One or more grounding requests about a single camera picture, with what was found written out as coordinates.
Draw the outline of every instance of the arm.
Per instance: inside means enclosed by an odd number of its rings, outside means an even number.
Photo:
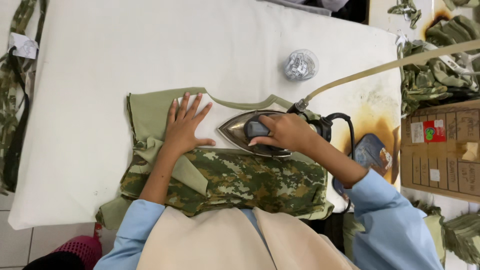
[[[212,107],[209,103],[197,116],[198,105],[202,94],[198,94],[187,111],[189,93],[185,93],[177,117],[176,100],[168,111],[168,125],[165,142],[158,153],[155,166],[148,177],[138,200],[128,208],[112,251],[95,265],[95,270],[119,269],[133,270],[137,268],[145,242],[163,213],[168,184],[173,167],[178,158],[195,147],[215,145],[211,139],[195,138],[195,129]]]
[[[268,144],[298,151],[324,166],[346,188],[355,218],[365,227],[353,241],[361,269],[443,269],[436,255],[425,214],[414,208],[375,171],[358,163],[317,135],[295,114],[260,117],[273,133],[250,145]]]

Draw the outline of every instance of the hand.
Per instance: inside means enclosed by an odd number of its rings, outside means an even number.
[[[255,137],[250,141],[250,146],[272,145],[305,154],[312,140],[320,137],[305,120],[294,113],[261,115],[259,121],[273,133],[273,136]]]
[[[161,152],[168,150],[179,157],[183,153],[193,150],[195,147],[215,145],[215,141],[212,139],[197,139],[195,137],[195,129],[197,129],[198,124],[205,118],[208,111],[210,111],[212,103],[210,102],[197,116],[195,116],[200,100],[202,99],[202,93],[198,93],[197,98],[187,111],[189,98],[190,93],[185,93],[176,119],[175,111],[177,109],[177,101],[174,100],[172,102],[168,111],[167,132]]]

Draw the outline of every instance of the light blue sleeve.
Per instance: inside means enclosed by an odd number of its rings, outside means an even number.
[[[145,242],[165,206],[145,200],[132,202],[123,218],[112,251],[94,270],[135,270]]]
[[[353,240],[354,263],[362,270],[442,270],[432,235],[415,208],[374,170],[347,195],[355,219],[365,227]]]

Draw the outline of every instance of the ironing board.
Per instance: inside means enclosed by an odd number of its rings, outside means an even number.
[[[9,223],[90,222],[118,196],[132,154],[130,92],[201,86],[226,101],[275,94],[295,102],[395,60],[395,41],[381,29],[255,0],[51,0]],[[317,55],[319,73],[288,81],[282,62],[303,48]],[[330,89],[308,108],[351,115],[358,134],[379,122],[392,132],[399,90],[395,69]],[[348,126],[336,122],[332,144],[343,150],[348,140]],[[343,199],[331,186],[328,194],[341,211]]]

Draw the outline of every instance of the white label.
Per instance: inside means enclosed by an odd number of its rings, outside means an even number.
[[[431,181],[440,181],[440,170],[430,169],[430,180]]]
[[[442,119],[433,121],[434,127],[444,127],[444,121]]]
[[[423,122],[410,124],[412,130],[412,143],[423,143]]]
[[[10,50],[13,46],[17,47],[17,49],[13,51],[13,55],[30,59],[36,58],[38,44],[36,41],[29,39],[27,36],[17,33],[10,33],[8,50]]]

